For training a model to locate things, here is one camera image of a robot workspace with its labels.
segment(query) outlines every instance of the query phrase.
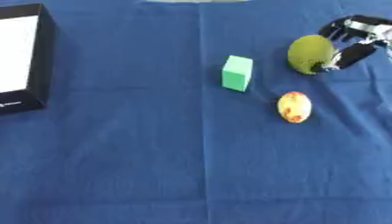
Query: blue cloth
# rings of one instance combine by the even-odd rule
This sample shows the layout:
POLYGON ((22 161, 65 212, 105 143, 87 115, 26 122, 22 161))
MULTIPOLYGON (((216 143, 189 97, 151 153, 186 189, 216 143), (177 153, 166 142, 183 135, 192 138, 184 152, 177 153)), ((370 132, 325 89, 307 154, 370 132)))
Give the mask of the blue cloth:
MULTIPOLYGON (((389 0, 44 3, 57 23, 49 108, 0 117, 10 224, 383 224, 392 221, 392 67, 385 51, 304 76, 287 47, 389 0), (255 60, 246 93, 220 87, 255 60), (303 91, 302 124, 276 112, 303 91)), ((30 1, 10 0, 6 4, 30 1)))

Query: robotic hand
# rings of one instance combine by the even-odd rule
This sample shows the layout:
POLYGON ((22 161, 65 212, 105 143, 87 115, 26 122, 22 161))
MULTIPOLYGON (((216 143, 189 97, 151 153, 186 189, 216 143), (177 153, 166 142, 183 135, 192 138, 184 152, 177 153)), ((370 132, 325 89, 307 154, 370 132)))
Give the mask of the robotic hand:
POLYGON ((349 67, 373 54, 376 51, 375 46, 387 47, 392 58, 392 20, 361 15, 343 17, 324 26, 318 34, 331 38, 332 41, 341 39, 343 42, 347 42, 352 38, 363 38, 363 40, 337 52, 331 62, 315 65, 312 68, 314 72, 349 67))

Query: small ball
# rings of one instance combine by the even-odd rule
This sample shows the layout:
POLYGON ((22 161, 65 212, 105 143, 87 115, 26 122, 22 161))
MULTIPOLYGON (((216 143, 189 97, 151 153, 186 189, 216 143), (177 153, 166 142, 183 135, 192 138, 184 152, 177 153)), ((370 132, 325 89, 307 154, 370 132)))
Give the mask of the small ball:
POLYGON ((320 35, 308 35, 294 41, 288 51, 290 65, 302 74, 315 74, 316 63, 331 61, 336 49, 329 39, 320 35))
POLYGON ((312 103, 305 94, 292 91, 279 99, 277 110, 289 123, 301 123, 311 115, 312 103))

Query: green cube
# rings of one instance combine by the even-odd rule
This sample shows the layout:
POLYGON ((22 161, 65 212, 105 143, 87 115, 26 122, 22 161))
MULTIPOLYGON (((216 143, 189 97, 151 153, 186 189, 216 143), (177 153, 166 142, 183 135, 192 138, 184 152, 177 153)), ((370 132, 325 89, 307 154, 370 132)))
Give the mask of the green cube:
POLYGON ((222 70, 222 86, 244 92, 252 76, 252 67, 252 59, 231 55, 222 70))

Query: box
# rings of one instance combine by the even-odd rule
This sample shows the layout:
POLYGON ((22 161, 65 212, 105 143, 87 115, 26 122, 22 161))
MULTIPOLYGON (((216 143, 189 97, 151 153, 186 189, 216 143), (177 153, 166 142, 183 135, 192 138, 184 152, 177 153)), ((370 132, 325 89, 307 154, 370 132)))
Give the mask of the box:
POLYGON ((248 87, 252 69, 252 59, 231 55, 222 70, 222 86, 244 92, 248 87))
POLYGON ((43 4, 0 7, 0 114, 42 109, 48 99, 54 23, 43 4))

